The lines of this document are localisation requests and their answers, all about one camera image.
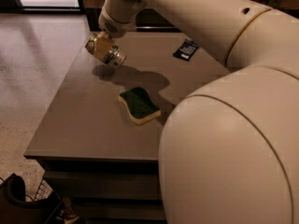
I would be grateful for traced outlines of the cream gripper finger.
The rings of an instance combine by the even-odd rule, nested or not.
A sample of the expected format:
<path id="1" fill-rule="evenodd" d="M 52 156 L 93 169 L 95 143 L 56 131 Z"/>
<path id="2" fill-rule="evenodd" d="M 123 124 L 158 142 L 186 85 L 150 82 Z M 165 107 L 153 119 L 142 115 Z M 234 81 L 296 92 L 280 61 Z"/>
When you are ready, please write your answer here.
<path id="1" fill-rule="evenodd" d="M 99 33 L 94 41 L 93 55 L 104 62 L 107 59 L 107 55 L 112 49 L 113 44 L 113 40 L 108 35 L 103 32 Z"/>

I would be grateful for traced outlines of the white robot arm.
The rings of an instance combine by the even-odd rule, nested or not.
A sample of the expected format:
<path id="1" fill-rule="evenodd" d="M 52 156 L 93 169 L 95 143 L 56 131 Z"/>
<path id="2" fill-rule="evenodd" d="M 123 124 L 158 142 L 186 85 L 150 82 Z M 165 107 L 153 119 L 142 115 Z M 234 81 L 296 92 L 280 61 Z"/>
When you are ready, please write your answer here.
<path id="1" fill-rule="evenodd" d="M 250 0 L 106 0 L 100 20 L 121 37 L 142 7 L 229 71 L 164 125 L 167 224 L 299 224 L 297 19 Z"/>

